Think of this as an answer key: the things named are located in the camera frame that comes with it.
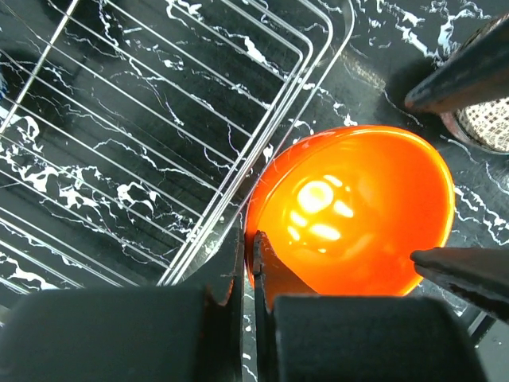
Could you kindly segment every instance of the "marble surface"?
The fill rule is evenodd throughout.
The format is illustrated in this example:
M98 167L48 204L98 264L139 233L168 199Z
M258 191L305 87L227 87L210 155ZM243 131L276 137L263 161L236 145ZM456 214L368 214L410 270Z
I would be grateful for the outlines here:
M317 4L341 19L333 0ZM72 20L61 25L70 6ZM402 100L509 6L501 0L354 0L354 8L352 39L286 146L338 126L413 131L440 151L453 174L457 208L448 245L505 248L507 158L460 144L438 117L409 114ZM33 290L155 283L174 265L295 60L225 12L217 1L0 2L0 68L8 83L2 121L21 99L0 138L0 304L11 307ZM214 29L200 24L218 15ZM326 38L322 23L295 18L303 33ZM239 70L246 67L251 70ZM304 92L314 88L312 78ZM292 112L251 178L295 122ZM209 254L205 246L189 270ZM430 283L415 293L444 298L459 315L467 309ZM246 378L255 379L252 294L245 299L244 368Z

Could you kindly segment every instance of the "orange bowl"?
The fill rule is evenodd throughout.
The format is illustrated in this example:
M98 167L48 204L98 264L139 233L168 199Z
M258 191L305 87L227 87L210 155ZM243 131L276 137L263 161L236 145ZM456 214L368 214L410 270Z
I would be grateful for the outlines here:
M319 294L410 293L410 253L445 245L454 186L439 153L395 127L343 127L301 140L263 173L248 207L247 268L264 231Z

